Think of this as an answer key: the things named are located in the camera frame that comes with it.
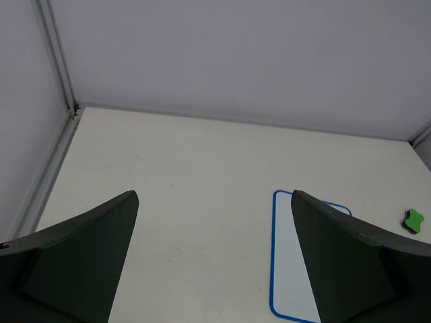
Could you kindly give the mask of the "blue-framed small whiteboard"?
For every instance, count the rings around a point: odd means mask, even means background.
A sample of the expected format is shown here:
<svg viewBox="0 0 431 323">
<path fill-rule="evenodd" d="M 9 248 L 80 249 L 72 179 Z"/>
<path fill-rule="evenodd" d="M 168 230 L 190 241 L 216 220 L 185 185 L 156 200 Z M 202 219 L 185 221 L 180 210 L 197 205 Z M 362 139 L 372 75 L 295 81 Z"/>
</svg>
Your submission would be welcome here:
<svg viewBox="0 0 431 323">
<path fill-rule="evenodd" d="M 291 208 L 292 192 L 273 193 L 269 308 L 289 322 L 320 322 Z"/>
</svg>

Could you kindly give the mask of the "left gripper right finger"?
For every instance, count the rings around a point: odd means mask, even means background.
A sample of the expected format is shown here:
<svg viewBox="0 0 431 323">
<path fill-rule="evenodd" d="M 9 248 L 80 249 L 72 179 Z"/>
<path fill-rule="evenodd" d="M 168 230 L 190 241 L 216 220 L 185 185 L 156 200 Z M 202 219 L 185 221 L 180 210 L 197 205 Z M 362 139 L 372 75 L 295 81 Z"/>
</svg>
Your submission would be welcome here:
<svg viewBox="0 0 431 323">
<path fill-rule="evenodd" d="M 321 322 L 429 322 L 430 245 L 296 190 L 294 225 Z"/>
</svg>

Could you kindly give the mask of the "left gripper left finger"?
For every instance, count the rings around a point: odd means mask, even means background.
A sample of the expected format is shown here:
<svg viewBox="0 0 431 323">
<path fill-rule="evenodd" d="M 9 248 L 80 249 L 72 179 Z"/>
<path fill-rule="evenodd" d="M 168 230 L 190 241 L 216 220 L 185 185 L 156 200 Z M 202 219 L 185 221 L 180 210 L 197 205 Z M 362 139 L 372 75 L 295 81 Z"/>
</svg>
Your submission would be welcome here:
<svg viewBox="0 0 431 323">
<path fill-rule="evenodd" d="M 2 322 L 107 322 L 135 227 L 134 190 L 1 244 Z"/>
</svg>

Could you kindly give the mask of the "green whiteboard eraser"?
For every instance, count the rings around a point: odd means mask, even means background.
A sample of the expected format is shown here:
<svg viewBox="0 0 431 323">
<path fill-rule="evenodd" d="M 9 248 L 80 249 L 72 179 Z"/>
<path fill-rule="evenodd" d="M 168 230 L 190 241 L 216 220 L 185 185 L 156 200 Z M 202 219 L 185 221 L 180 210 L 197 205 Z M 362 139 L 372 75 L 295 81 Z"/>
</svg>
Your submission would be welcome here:
<svg viewBox="0 0 431 323">
<path fill-rule="evenodd" d="M 408 209 L 405 212 L 401 226 L 411 234 L 418 234 L 421 232 L 421 225 L 425 217 L 415 209 Z"/>
</svg>

